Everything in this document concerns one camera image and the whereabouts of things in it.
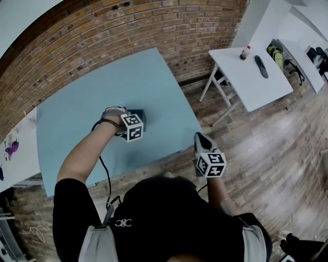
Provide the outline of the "person's left hand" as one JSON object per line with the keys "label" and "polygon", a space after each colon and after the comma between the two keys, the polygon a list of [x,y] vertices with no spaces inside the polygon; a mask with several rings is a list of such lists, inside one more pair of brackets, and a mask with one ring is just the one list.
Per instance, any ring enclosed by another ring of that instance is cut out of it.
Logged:
{"label": "person's left hand", "polygon": [[111,120],[115,122],[118,125],[121,125],[122,122],[122,115],[127,114],[127,109],[126,107],[123,106],[112,106],[112,107],[107,107],[102,115],[101,119],[106,119],[106,120]]}

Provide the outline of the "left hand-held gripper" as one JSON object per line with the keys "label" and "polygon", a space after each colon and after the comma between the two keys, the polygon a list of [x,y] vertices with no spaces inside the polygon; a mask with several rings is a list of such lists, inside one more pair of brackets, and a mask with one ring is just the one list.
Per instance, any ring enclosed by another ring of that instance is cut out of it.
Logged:
{"label": "left hand-held gripper", "polygon": [[137,114],[123,114],[120,116],[123,126],[121,132],[117,133],[118,137],[127,142],[141,139],[143,136],[143,122]]}

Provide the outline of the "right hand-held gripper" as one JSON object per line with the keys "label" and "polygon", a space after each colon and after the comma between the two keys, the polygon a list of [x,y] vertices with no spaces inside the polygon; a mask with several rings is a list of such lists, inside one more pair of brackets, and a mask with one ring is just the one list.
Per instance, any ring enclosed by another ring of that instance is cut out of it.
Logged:
{"label": "right hand-held gripper", "polygon": [[209,136],[196,132],[194,135],[193,161],[197,177],[221,177],[227,167],[224,153],[220,151],[216,142]]}

